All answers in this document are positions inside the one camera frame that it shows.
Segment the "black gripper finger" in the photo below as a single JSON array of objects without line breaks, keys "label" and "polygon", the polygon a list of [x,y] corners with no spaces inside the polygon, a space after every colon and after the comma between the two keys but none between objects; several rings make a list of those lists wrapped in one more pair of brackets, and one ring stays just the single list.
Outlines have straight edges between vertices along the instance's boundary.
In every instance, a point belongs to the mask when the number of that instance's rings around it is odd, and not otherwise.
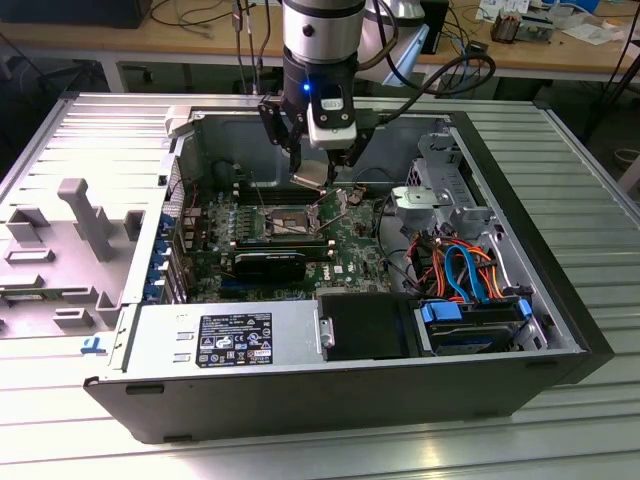
[{"label": "black gripper finger", "polygon": [[326,185],[334,183],[338,172],[337,167],[353,167],[365,151],[374,135],[373,128],[358,129],[354,144],[346,149],[334,149],[327,151],[328,167]]},{"label": "black gripper finger", "polygon": [[269,95],[258,104],[258,113],[269,141],[279,146],[289,156],[289,173],[294,175],[301,166],[301,139],[304,133],[304,116],[295,114],[291,128],[285,125],[280,104]]}]

